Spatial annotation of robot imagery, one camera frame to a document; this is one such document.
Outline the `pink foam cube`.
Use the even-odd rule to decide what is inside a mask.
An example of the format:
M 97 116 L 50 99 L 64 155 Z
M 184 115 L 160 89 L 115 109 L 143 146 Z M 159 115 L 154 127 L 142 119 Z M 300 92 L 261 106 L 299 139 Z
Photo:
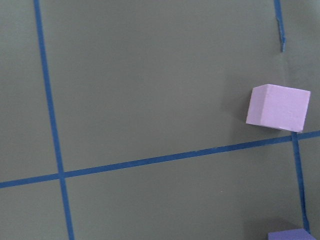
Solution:
M 304 130 L 311 92 L 265 84 L 251 92 L 246 124 L 301 133 Z

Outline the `purple foam cube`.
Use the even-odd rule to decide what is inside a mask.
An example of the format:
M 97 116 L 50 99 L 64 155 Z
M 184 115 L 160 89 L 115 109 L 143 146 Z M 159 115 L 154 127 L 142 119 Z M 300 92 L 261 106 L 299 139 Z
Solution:
M 269 232 L 267 236 L 268 240 L 316 240 L 305 229 L 291 229 L 276 232 Z

